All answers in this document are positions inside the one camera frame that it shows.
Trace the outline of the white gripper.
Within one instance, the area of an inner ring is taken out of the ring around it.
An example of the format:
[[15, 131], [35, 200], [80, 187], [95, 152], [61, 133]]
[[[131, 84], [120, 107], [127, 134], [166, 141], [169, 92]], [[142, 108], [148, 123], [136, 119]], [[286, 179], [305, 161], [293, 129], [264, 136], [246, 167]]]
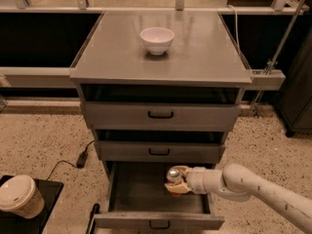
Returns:
[[165, 187], [174, 194], [186, 194], [190, 190], [194, 194], [206, 194], [207, 191], [204, 186], [204, 174], [206, 169], [201, 167], [190, 168], [188, 166], [175, 166], [180, 177], [185, 177], [186, 183], [170, 183], [167, 182]]

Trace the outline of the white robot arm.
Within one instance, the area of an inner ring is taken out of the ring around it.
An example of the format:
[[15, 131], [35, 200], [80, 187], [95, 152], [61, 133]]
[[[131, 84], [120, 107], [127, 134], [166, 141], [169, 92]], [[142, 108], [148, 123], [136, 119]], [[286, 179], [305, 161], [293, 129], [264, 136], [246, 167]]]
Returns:
[[248, 168], [232, 163], [222, 170], [174, 166], [165, 186], [173, 195], [214, 193], [224, 199], [245, 202], [252, 196], [283, 216], [305, 234], [312, 234], [312, 200], [270, 182]]

